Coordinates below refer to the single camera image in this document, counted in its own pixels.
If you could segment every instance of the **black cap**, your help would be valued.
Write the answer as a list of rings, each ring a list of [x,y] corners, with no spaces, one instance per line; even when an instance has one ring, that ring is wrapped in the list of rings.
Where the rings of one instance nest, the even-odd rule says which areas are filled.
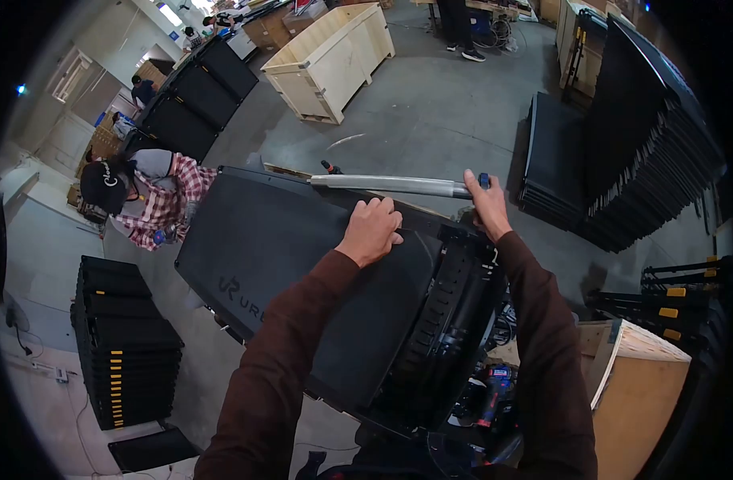
[[[97,205],[111,215],[118,215],[126,201],[127,187],[118,177],[118,171],[108,162],[92,162],[81,175],[81,196],[92,205]]]

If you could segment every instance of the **work glove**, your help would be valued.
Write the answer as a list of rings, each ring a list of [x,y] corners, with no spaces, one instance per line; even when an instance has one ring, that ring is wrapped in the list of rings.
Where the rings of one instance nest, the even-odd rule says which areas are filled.
[[[190,222],[193,221],[193,217],[196,215],[196,210],[198,210],[198,202],[195,200],[191,200],[185,205],[185,226],[190,226]]]

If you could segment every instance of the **person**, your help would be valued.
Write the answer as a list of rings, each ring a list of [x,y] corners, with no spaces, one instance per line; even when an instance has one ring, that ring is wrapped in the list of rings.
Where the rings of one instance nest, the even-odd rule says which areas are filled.
[[[243,7],[239,10],[236,8],[220,10],[214,14],[214,16],[204,17],[204,21],[202,23],[205,27],[212,25],[211,38],[218,34],[220,27],[228,27],[232,30],[234,25],[241,24],[244,21],[244,15],[247,14],[249,10],[249,7]]]
[[[184,33],[185,43],[182,45],[183,53],[193,52],[201,43],[203,43],[201,34],[196,32],[193,27],[185,27]]]
[[[116,133],[116,137],[119,140],[123,140],[129,135],[129,132],[134,129],[134,124],[131,121],[123,118],[121,113],[118,111],[113,113],[113,131]]]
[[[470,32],[470,15],[465,0],[438,0],[439,16],[444,37],[447,39],[447,50],[455,52],[463,47],[463,57],[474,62],[484,62],[484,55],[473,46]]]
[[[153,251],[159,231],[167,232],[167,243],[184,240],[217,173],[183,154],[143,149],[84,167],[81,195],[105,210],[132,243]]]
[[[592,415],[572,313],[554,275],[540,267],[509,225],[497,178],[488,190],[470,170],[464,178],[476,207],[474,223],[496,245],[515,304],[521,360],[515,402],[524,447],[518,469],[481,466],[471,473],[478,478],[596,478]],[[196,463],[195,480],[288,477],[304,385],[326,323],[359,271],[402,242],[396,232],[401,223],[391,198],[360,201],[340,244],[270,302],[263,326],[230,378],[217,432]],[[369,467],[359,454],[353,461],[318,478],[348,480]],[[373,475],[380,467],[355,478],[439,478]]]
[[[138,111],[142,110],[142,107],[137,103],[137,100],[147,105],[158,93],[158,85],[153,83],[152,80],[143,80],[140,75],[135,75],[131,78],[131,84],[134,88],[131,89],[131,102],[134,108]]]

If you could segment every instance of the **rolled material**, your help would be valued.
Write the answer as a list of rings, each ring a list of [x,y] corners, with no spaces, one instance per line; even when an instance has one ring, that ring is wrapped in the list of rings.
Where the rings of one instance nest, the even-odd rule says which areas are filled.
[[[314,187],[377,190],[433,197],[473,197],[462,182],[434,178],[384,177],[382,175],[314,175],[308,182]]]

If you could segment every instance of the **yellow tag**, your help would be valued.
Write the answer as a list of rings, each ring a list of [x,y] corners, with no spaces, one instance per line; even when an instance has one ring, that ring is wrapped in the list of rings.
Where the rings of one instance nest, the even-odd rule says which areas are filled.
[[[662,335],[665,338],[669,338],[671,340],[681,340],[681,333],[677,332],[676,330],[665,329]]]
[[[667,316],[668,318],[676,318],[679,316],[679,311],[675,308],[661,308],[660,316]]]
[[[687,296],[687,289],[679,286],[676,288],[669,288],[668,293],[665,294],[666,296]]]

